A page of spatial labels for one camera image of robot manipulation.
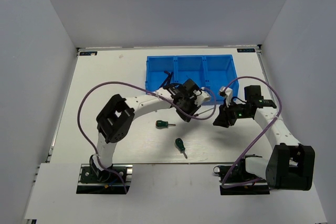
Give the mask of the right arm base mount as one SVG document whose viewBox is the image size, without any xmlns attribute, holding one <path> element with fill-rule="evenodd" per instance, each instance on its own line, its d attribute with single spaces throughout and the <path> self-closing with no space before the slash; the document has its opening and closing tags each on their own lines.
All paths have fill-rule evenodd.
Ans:
<svg viewBox="0 0 336 224">
<path fill-rule="evenodd" d="M 223 188 L 222 180 L 229 171 L 231 165 L 217 165 L 213 168 L 215 176 L 219 177 L 219 189 L 221 196 L 242 196 L 242 195 L 269 195 L 270 189 L 264 179 L 246 172 L 245 161 L 241 160 L 229 175 L 225 186 L 244 183 L 232 188 Z"/>
</svg>

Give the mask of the left corner label sticker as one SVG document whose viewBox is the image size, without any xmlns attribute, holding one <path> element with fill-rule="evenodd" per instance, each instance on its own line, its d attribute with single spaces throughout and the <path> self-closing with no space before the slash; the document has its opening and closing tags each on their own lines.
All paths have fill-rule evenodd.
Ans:
<svg viewBox="0 0 336 224">
<path fill-rule="evenodd" d="M 97 51 L 82 51 L 79 53 L 80 56 L 96 56 Z"/>
</svg>

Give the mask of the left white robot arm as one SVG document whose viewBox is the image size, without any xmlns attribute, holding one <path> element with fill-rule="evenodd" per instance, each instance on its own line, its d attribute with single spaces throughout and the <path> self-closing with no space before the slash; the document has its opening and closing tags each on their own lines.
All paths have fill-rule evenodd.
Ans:
<svg viewBox="0 0 336 224">
<path fill-rule="evenodd" d="M 179 117 L 189 122 L 201 105 L 210 99 L 211 96 L 191 79 L 137 97 L 114 95 L 96 118 L 99 138 L 98 153 L 90 157 L 93 176 L 101 182 L 110 178 L 115 147 L 126 137 L 135 119 L 157 110 L 176 108 Z"/>
</svg>

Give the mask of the stubby green screwdriver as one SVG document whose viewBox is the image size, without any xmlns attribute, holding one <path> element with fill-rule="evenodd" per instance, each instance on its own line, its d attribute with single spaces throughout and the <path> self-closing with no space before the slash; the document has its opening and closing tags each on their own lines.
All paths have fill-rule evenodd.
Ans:
<svg viewBox="0 0 336 224">
<path fill-rule="evenodd" d="M 175 146 L 180 151 L 180 153 L 182 153 L 184 157 L 187 159 L 187 154 L 185 153 L 185 146 L 181 138 L 177 138 L 175 140 Z"/>
<path fill-rule="evenodd" d="M 164 128 L 168 128 L 170 126 L 176 126 L 176 125 L 173 123 L 169 123 L 168 121 L 157 120 L 155 122 L 155 126 L 158 129 L 164 129 Z"/>
</svg>

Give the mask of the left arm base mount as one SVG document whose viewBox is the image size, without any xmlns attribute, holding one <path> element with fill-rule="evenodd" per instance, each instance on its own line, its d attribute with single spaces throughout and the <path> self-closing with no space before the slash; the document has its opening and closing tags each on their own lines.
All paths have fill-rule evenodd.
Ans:
<svg viewBox="0 0 336 224">
<path fill-rule="evenodd" d="M 78 195 L 126 195 L 132 178 L 131 165 L 114 165 L 113 168 L 122 177 L 126 191 L 121 179 L 114 173 L 103 171 L 102 178 L 93 172 L 91 167 L 82 165 L 79 173 L 76 194 Z"/>
</svg>

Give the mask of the blue three-compartment bin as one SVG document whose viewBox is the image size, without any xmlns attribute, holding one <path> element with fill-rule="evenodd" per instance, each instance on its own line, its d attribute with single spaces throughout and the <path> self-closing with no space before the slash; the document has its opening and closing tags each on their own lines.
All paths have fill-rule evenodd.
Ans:
<svg viewBox="0 0 336 224">
<path fill-rule="evenodd" d="M 183 84 L 187 79 L 192 79 L 200 88 L 209 88 L 215 93 L 217 103 L 224 100 L 219 95 L 220 88 L 237 78 L 232 55 L 147 57 L 145 80 L 147 90 L 159 89 L 169 75 L 171 83 Z"/>
</svg>

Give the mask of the large hex key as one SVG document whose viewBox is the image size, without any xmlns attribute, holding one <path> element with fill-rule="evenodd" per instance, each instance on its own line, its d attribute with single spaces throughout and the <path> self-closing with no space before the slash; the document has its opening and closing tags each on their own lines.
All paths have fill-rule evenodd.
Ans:
<svg viewBox="0 0 336 224">
<path fill-rule="evenodd" d="M 172 80 L 174 72 L 173 71 L 169 72 L 167 70 L 164 70 L 164 73 L 167 74 L 167 77 L 165 78 L 165 80 L 160 85 L 160 88 L 166 87 L 166 86 L 171 84 L 171 80 Z"/>
</svg>

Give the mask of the corner label sticker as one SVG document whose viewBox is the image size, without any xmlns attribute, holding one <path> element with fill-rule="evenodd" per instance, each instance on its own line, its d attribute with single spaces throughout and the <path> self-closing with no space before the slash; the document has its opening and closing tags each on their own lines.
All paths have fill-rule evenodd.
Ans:
<svg viewBox="0 0 336 224">
<path fill-rule="evenodd" d="M 253 53 L 256 52 L 255 48 L 237 48 L 238 53 Z"/>
<path fill-rule="evenodd" d="M 97 51 L 82 51 L 79 53 L 80 56 L 96 56 Z"/>
</svg>

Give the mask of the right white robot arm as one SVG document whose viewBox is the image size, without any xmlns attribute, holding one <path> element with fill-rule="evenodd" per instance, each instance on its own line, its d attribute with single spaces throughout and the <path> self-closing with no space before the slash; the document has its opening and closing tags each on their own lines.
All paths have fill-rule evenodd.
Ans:
<svg viewBox="0 0 336 224">
<path fill-rule="evenodd" d="M 257 136 L 265 136 L 272 146 L 269 159 L 249 155 L 247 151 L 222 175 L 222 188 L 253 184 L 265 180 L 272 189 L 308 191 L 312 187 L 315 151 L 303 145 L 288 130 L 280 119 L 280 109 L 273 100 L 267 100 L 260 86 L 244 88 L 245 100 L 235 103 L 233 91 L 221 87 L 219 95 L 224 103 L 219 107 L 219 115 L 214 126 L 228 128 L 238 119 L 253 119 L 262 129 Z"/>
</svg>

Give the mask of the right corner label sticker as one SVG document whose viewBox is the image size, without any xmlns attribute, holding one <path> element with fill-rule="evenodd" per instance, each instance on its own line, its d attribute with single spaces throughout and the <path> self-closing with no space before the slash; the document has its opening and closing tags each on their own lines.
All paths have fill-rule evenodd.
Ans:
<svg viewBox="0 0 336 224">
<path fill-rule="evenodd" d="M 255 48 L 237 48 L 238 53 L 253 53 L 256 52 Z"/>
</svg>

